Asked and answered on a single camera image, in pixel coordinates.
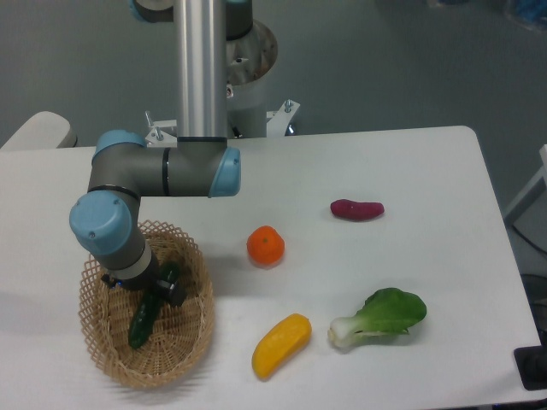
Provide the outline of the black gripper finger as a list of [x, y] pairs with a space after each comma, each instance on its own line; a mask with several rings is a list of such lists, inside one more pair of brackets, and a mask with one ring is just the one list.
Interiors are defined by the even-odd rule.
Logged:
[[157, 280], [156, 293], [171, 307], [181, 307], [186, 299], [186, 291], [178, 282], [170, 283], [162, 279]]

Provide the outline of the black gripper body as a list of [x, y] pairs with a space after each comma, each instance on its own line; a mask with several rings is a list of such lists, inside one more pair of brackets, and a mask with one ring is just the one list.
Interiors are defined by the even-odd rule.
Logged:
[[115, 286], [120, 286], [121, 288], [130, 291], [145, 290], [155, 285], [156, 281], [159, 279], [159, 271], [158, 259], [152, 255], [146, 268], [138, 269], [137, 275], [132, 278], [115, 278], [111, 271], [108, 271], [101, 276], [100, 280], [110, 289], [113, 289]]

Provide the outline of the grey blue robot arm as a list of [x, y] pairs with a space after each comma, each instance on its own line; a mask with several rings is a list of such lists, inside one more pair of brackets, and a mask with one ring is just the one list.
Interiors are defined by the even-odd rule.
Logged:
[[134, 1], [138, 17], [176, 28], [178, 109], [173, 147], [150, 147], [138, 134], [104, 133], [91, 160], [87, 192], [74, 204], [70, 227], [106, 270], [109, 286], [150, 290], [173, 306], [185, 299], [161, 278], [138, 228], [145, 196], [234, 196], [240, 154], [227, 144], [226, 44], [253, 25], [249, 1]]

